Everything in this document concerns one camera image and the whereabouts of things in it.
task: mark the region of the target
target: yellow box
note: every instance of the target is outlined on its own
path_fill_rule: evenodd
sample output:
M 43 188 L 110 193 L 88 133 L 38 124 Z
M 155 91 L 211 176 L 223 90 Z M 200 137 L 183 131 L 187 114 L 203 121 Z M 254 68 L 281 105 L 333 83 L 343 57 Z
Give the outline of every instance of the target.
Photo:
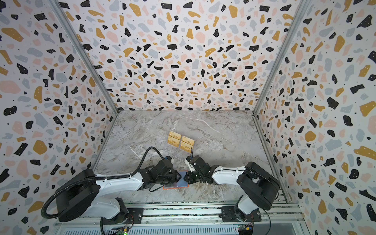
M 167 139 L 167 142 L 168 142 L 169 144 L 174 145 L 175 147 L 179 147 L 179 142 L 180 142 L 180 140 L 179 140 L 179 139 L 176 139 L 176 138 L 174 138 L 174 137 L 169 136 L 168 139 Z
M 191 148 L 193 148 L 193 145 L 184 143 L 183 141 L 180 143 L 180 148 L 184 151 L 191 152 Z
M 170 131 L 169 136 L 174 137 L 175 139 L 180 140 L 182 138 L 181 134 L 178 134 L 176 132 Z
M 189 139 L 188 137 L 183 136 L 182 141 L 187 143 L 187 144 L 194 145 L 194 140 Z

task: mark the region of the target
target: gray marble surface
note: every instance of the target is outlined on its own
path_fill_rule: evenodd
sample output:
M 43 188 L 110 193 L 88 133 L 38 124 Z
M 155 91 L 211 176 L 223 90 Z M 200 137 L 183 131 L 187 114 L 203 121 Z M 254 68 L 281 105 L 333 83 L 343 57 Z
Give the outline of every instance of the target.
M 133 172 L 150 146 L 171 156 L 174 169 L 188 170 L 180 159 L 189 153 L 167 143 L 170 130 L 195 140 L 193 154 L 209 165 L 240 167 L 253 161 L 271 173 L 251 111 L 121 111 L 95 173 Z M 159 160 L 150 150 L 141 168 Z M 107 197 L 121 197 L 125 202 L 198 202 L 233 201 L 243 194 L 236 185 L 195 183 L 188 188 L 124 191 Z

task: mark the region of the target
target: patterned wallpaper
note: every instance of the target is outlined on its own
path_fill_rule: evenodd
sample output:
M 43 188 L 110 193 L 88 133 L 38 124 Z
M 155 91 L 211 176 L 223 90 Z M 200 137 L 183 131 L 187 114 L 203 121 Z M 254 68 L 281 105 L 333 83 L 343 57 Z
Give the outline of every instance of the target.
M 94 163 L 115 115 L 45 2 L 0 1 L 0 22 L 0 234 L 48 234 L 43 203 Z
M 376 1 L 313 1 L 257 118 L 312 234 L 376 234 Z
M 61 0 L 119 109 L 250 110 L 297 0 Z

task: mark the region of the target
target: metal corner post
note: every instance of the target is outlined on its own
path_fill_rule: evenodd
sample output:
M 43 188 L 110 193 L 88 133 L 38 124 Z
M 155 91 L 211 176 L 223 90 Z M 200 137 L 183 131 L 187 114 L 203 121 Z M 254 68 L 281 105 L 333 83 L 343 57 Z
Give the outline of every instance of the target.
M 304 15 L 305 15 L 305 13 L 308 9 L 308 6 L 310 5 L 311 2 L 312 2 L 312 0 L 301 0 L 301 2 L 299 3 L 298 9 L 296 10 L 296 14 L 294 16 L 294 19 L 291 22 L 291 26 L 289 28 L 289 31 L 286 35 L 284 42 L 282 43 L 282 46 L 281 46 L 279 53 L 277 55 L 276 61 L 274 62 L 274 65 L 273 65 L 273 67 L 272 67 L 272 69 L 271 69 L 271 71 L 268 75 L 268 78 L 266 79 L 266 82 L 263 85 L 263 89 L 260 93 L 258 102 L 257 102 L 257 104 L 256 104 L 256 106 L 253 110 L 254 114 L 258 113 L 258 111 L 260 110 L 261 105 L 262 105 L 262 101 L 265 99 L 265 97 L 266 97 L 266 95 L 269 91 L 268 87 L 270 87 L 270 85 L 272 84 L 274 76 L 276 75 L 278 68 L 281 65 L 282 61 L 284 60 L 284 55 L 286 54 L 292 40 L 294 39 L 294 36 L 296 34 L 296 31 L 298 30 L 300 22 L 302 21 Z
M 119 110 L 116 108 L 115 103 L 113 102 L 110 94 L 107 92 L 105 85 L 103 84 L 102 80 L 100 79 L 97 71 L 94 69 L 94 65 L 92 64 L 89 56 L 85 53 L 80 41 L 78 40 L 76 33 L 68 18 L 65 16 L 64 11 L 61 9 L 58 0 L 47 0 L 49 6 L 53 13 L 56 15 L 61 27 L 64 29 L 65 33 L 68 35 L 69 39 L 71 40 L 73 46 L 75 47 L 78 55 L 81 57 L 83 63 L 85 64 L 86 68 L 89 70 L 91 76 L 93 77 L 95 83 L 97 84 L 99 90 L 102 92 L 103 96 L 105 97 L 107 104 L 110 106 L 112 111 L 117 115 Z

